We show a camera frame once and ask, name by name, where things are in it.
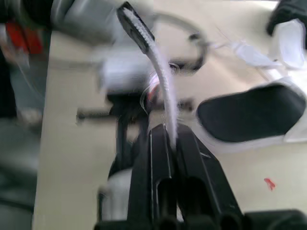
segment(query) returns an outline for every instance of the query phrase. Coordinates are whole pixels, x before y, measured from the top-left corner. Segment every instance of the table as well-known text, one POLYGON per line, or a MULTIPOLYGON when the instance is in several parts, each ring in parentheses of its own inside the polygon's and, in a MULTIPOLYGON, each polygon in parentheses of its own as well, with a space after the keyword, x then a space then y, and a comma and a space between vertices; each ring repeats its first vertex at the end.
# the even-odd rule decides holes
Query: table
MULTIPOLYGON (((266 52, 270 37, 265 24, 276 3, 266 1, 155 0, 158 11, 189 19, 204 30, 210 41, 244 39, 266 52)), ((183 46, 186 34, 159 25, 157 41, 172 57, 194 55, 183 46)), ((50 56, 87 60, 92 49, 53 32, 50 56)), ((211 54, 194 76, 176 78, 178 97, 193 96, 197 103, 249 89, 265 80, 242 64, 231 52, 211 54)), ((96 192, 106 183, 115 155, 114 124, 75 124, 78 107, 108 107, 99 94, 94 69, 63 70, 49 65, 47 98, 34 230, 92 229, 96 221, 96 192)), ((151 126, 161 122, 151 118, 151 126)), ((307 211, 307 144, 287 144, 228 155, 217 154, 243 211, 298 208, 307 211), (264 182, 270 178, 276 188, 264 182)))

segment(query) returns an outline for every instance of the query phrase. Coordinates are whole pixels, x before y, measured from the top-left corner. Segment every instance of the black cable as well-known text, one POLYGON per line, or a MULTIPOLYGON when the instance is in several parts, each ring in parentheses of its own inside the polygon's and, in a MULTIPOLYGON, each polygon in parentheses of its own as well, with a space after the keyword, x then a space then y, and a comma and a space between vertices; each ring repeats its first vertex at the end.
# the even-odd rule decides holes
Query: black cable
POLYGON ((0 49, 0 118, 17 116, 15 94, 10 76, 9 65, 0 49))
POLYGON ((9 200, 9 199, 0 198, 0 206, 1 205, 15 207, 15 208, 18 208, 18 209, 23 209, 25 211, 34 213, 34 206, 18 203, 16 201, 12 201, 12 200, 9 200))

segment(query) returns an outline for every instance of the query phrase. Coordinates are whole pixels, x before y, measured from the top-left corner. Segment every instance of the white plastic part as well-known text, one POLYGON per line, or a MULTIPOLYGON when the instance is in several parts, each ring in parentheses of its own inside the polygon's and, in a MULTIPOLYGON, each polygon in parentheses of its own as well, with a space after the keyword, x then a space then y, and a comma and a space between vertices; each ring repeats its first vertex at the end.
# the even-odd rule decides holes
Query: white plastic part
POLYGON ((153 67, 159 77, 165 104, 166 129, 169 135, 170 145, 172 149, 175 149, 177 139, 178 108, 171 68, 166 58, 161 54, 156 43, 151 38, 150 34, 148 34, 146 28, 134 15, 134 13, 128 9, 124 9, 124 13, 131 20, 135 28, 141 33, 142 37, 145 39, 147 45, 149 46, 149 52, 147 53, 147 56, 152 61, 153 67))
POLYGON ((149 84, 152 65, 137 46, 99 48, 92 62, 99 67, 99 88, 108 93, 143 92, 149 84))
POLYGON ((276 25, 269 57, 289 69, 302 69, 305 64, 305 26, 298 19, 276 25))
POLYGON ((102 220, 126 220, 128 215, 129 192, 132 169, 122 170, 108 179, 103 188, 102 220))
POLYGON ((259 68, 275 68, 281 64, 270 60, 253 46, 245 43, 233 43, 232 48, 238 58, 245 61, 249 66, 259 68))

